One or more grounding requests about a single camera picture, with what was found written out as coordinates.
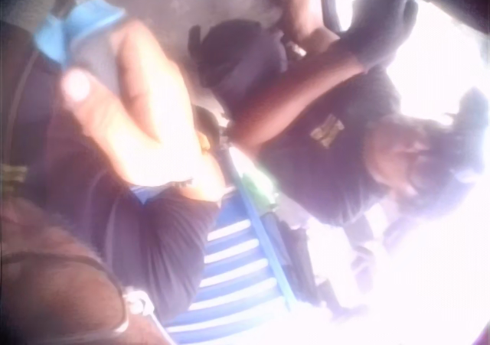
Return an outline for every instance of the chair backrest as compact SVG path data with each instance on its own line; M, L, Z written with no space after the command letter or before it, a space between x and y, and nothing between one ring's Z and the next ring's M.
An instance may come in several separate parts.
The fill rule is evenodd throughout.
M228 151L221 165L236 189L224 199L208 236L204 277L194 303L165 326L179 344L234 343L296 303Z

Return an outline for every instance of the forearm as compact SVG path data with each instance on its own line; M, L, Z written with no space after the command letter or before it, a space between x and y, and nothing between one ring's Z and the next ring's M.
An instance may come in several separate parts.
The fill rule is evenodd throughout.
M230 138L245 152L255 153L284 131L310 104L363 67L340 41L306 58L250 100L230 129Z

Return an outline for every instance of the black shirt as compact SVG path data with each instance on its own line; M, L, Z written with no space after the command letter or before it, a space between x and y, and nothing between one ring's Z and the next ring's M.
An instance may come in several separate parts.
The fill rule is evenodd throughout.
M204 247L219 212L174 188L146 203L113 172L71 115L56 115L47 137L47 206L125 286L145 290L165 323L187 310L201 282Z
M319 221L350 223L385 192L364 166L367 127L398 107L386 72L373 69L316 100L263 147L260 162L279 188Z

